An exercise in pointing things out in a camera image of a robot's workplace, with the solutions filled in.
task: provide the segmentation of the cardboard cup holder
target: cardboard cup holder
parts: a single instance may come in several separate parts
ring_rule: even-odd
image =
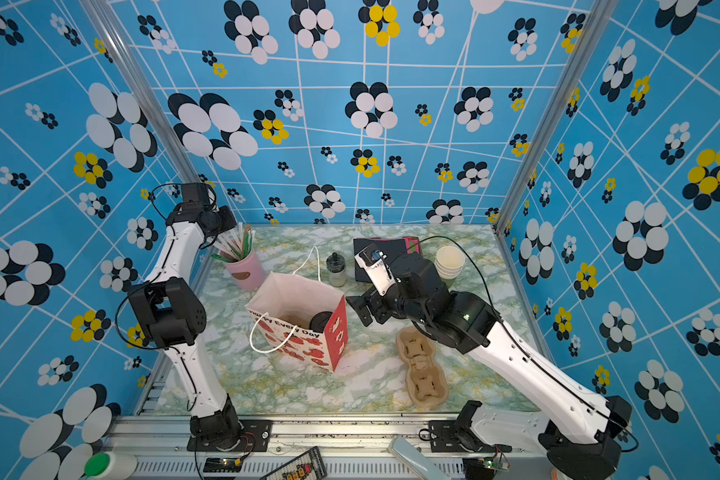
[[[397,338],[398,356],[408,366],[405,388],[411,401],[420,407],[432,408],[448,399],[448,384],[440,365],[434,362],[437,346],[415,326],[400,330]]]

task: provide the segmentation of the robotic arm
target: robotic arm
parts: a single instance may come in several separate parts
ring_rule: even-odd
[[[403,254],[388,264],[371,244],[355,259],[374,285],[347,298],[365,326],[390,316],[410,319],[423,335],[489,366],[541,408],[549,421],[534,440],[563,473],[602,480],[615,472],[621,456],[615,438],[632,414],[623,398],[602,397],[568,377],[524,342],[492,305],[473,293],[449,292],[420,254]],[[467,402],[456,421],[459,441],[472,451],[495,443],[486,407]]]
[[[166,242],[152,272],[128,295],[145,337],[170,358],[190,397],[190,431],[219,450],[240,438],[240,422],[219,384],[200,334],[206,311],[187,284],[195,255],[206,239],[237,222],[228,206],[218,208],[206,184],[182,185],[183,202],[166,219]]]

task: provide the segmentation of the green bottle cap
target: green bottle cap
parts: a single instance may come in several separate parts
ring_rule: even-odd
[[[109,465],[110,456],[105,453],[97,453],[96,455],[88,458],[88,461],[85,463],[85,475],[88,477],[101,475]]]

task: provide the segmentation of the paper gift bag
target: paper gift bag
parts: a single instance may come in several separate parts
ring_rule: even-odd
[[[246,305],[272,348],[323,370],[336,370],[347,343],[344,293],[322,282],[293,274],[271,273]],[[315,314],[332,312],[323,332],[309,329]],[[287,342],[283,341],[291,333]]]

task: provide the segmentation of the stack of paper cups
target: stack of paper cups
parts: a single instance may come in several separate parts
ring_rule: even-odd
[[[442,280],[452,280],[461,273],[464,268],[466,257],[461,250],[455,246],[446,245],[438,250],[434,257],[434,267]]]

